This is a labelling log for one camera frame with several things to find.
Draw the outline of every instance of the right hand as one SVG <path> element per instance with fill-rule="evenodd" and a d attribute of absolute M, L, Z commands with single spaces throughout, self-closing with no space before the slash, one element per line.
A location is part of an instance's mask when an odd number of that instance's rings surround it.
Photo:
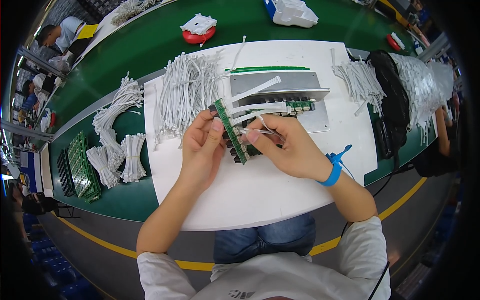
<path fill-rule="evenodd" d="M 332 172 L 332 163 L 318 149 L 315 142 L 296 118 L 262 115 L 268 128 L 281 134 L 285 142 L 276 135 L 264 135 L 249 130 L 246 138 L 260 152 L 267 156 L 282 172 L 298 178 L 326 181 Z M 259 118 L 251 122 L 249 129 L 262 129 Z M 276 144 L 283 144 L 282 149 Z"/>

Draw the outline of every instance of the black bag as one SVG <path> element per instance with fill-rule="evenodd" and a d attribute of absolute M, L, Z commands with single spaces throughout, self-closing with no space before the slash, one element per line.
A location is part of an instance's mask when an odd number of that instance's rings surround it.
<path fill-rule="evenodd" d="M 386 94 L 382 100 L 383 116 L 375 124 L 377 142 L 382 157 L 394 157 L 394 170 L 399 167 L 398 151 L 407 142 L 407 127 L 410 123 L 409 99 L 398 76 L 398 69 L 391 56 L 383 50 L 370 52 L 367 61 L 375 68 L 377 80 Z"/>

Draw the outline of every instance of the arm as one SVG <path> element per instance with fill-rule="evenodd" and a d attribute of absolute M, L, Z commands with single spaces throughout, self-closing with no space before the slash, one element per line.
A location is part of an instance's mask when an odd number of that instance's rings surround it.
<path fill-rule="evenodd" d="M 447 127 L 445 125 L 442 107 L 435 111 L 435 118 L 437 119 L 438 152 L 444 156 L 450 156 L 450 141 L 448 140 Z"/>
<path fill-rule="evenodd" d="M 137 238 L 137 254 L 166 253 L 198 197 L 212 184 L 225 151 L 223 124 L 201 111 L 183 136 L 182 167 L 177 182 L 148 217 Z"/>
<path fill-rule="evenodd" d="M 282 143 L 277 136 L 265 136 L 255 130 L 249 130 L 247 139 L 255 148 L 266 155 L 275 166 L 288 175 L 326 181 L 332 172 L 332 163 L 318 149 L 300 122 L 295 118 L 274 115 L 262 115 L 265 124 L 275 129 L 285 138 Z M 261 129 L 261 121 L 256 119 L 249 124 L 250 129 Z M 283 144 L 282 149 L 276 144 Z M 365 188 L 361 187 L 345 172 L 331 187 L 327 187 L 335 204 L 348 222 L 367 220 L 377 216 L 375 201 Z"/>

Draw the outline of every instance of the stack of circuit boards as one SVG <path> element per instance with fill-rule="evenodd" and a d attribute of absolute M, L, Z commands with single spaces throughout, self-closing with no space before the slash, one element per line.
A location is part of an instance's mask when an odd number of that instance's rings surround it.
<path fill-rule="evenodd" d="M 87 139 L 84 132 L 81 131 L 70 142 L 67 156 L 77 196 L 91 203 L 100 198 L 101 192 L 96 174 L 85 154 L 87 149 Z"/>
<path fill-rule="evenodd" d="M 57 159 L 57 168 L 59 171 L 63 195 L 70 197 L 75 194 L 75 188 L 73 186 L 72 175 L 68 166 L 67 152 L 64 149 L 60 151 L 59 158 Z"/>
<path fill-rule="evenodd" d="M 303 113 L 304 111 L 312 110 L 312 103 L 315 102 L 315 99 L 308 99 L 307 97 L 286 97 L 286 98 L 258 98 L 256 100 L 251 101 L 249 104 L 254 103 L 269 103 L 269 102 L 285 102 L 287 106 L 292 108 L 291 113 L 288 114 L 286 112 L 276 113 L 277 115 L 282 116 L 291 116 L 295 117 L 298 114 Z M 242 163 L 245 165 L 247 160 L 250 156 L 259 155 L 261 154 L 255 147 L 252 145 L 244 145 L 243 141 L 240 139 L 240 133 L 237 127 L 232 125 L 231 116 L 226 113 L 226 108 L 222 104 L 222 99 L 219 99 L 214 102 L 212 106 L 209 107 L 210 111 L 217 111 L 215 117 L 219 117 L 223 125 L 225 127 L 225 131 L 227 132 L 228 138 L 230 139 L 227 141 L 226 145 L 228 148 L 233 148 L 230 150 L 232 156 L 234 156 L 233 160 L 236 163 Z M 245 114 L 249 114 L 254 110 L 247 110 Z M 242 123 L 242 127 L 247 127 L 247 121 Z"/>

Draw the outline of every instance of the left hand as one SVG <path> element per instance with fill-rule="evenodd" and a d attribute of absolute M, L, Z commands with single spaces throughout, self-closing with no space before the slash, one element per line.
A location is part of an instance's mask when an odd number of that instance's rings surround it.
<path fill-rule="evenodd" d="M 212 184 L 225 151 L 223 123 L 202 110 L 183 135 L 182 166 L 177 183 L 199 195 Z"/>

